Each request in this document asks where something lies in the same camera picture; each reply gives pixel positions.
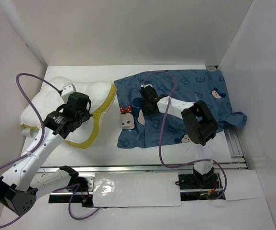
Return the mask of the blue cartoon print pillowcase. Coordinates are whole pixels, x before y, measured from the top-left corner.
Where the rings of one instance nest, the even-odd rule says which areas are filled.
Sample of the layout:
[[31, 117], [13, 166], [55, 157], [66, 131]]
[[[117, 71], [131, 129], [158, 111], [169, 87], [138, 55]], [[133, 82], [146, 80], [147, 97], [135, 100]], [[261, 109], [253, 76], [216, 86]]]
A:
[[[195, 102], [206, 103], [218, 124], [218, 132], [230, 124], [243, 129], [247, 116], [233, 112], [223, 74], [219, 70], [162, 70], [142, 72], [115, 80], [122, 131], [121, 149], [150, 148], [190, 141], [181, 112]], [[159, 111], [145, 115], [140, 90], [151, 86], [158, 96]]]

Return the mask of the white pillow with yellow edge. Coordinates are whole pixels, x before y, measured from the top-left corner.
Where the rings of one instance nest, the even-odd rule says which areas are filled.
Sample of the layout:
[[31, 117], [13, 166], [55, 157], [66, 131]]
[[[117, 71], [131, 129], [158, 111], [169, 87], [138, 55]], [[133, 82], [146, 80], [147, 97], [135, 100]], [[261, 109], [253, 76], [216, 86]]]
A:
[[[84, 93], [90, 97], [90, 113], [93, 116], [66, 138], [66, 142], [73, 147], [80, 149], [90, 147], [100, 132], [104, 114], [115, 99], [117, 87], [113, 83], [106, 81], [79, 82], [61, 76], [54, 77], [49, 82], [59, 90], [71, 83], [77, 92]], [[32, 99], [32, 103], [39, 111], [41, 117], [45, 118], [64, 102], [52, 87], [44, 85]]]

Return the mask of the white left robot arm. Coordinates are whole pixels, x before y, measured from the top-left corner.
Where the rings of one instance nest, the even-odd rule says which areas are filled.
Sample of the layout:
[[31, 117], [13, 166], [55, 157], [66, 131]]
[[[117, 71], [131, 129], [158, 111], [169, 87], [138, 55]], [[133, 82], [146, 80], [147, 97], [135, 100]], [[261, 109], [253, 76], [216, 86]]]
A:
[[0, 203], [18, 216], [27, 213], [36, 200], [55, 190], [74, 191], [81, 187], [88, 190], [88, 181], [69, 166], [62, 166], [54, 173], [35, 178], [35, 174], [56, 147], [67, 136], [90, 119], [91, 100], [88, 95], [73, 92], [67, 102], [49, 113], [43, 129], [25, 151], [25, 156], [0, 176]]

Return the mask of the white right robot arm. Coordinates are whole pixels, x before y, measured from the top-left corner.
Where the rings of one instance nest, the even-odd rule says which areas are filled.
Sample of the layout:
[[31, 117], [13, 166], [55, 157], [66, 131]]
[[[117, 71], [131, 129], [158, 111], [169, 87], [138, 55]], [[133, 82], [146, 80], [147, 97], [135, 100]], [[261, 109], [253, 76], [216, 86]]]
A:
[[187, 136], [199, 148], [197, 160], [193, 161], [193, 181], [199, 188], [210, 183], [214, 174], [212, 162], [212, 141], [218, 130], [218, 123], [204, 101], [186, 102], [166, 94], [158, 95], [150, 85], [142, 85], [139, 103], [144, 116], [162, 113], [164, 118], [172, 115], [183, 120]]

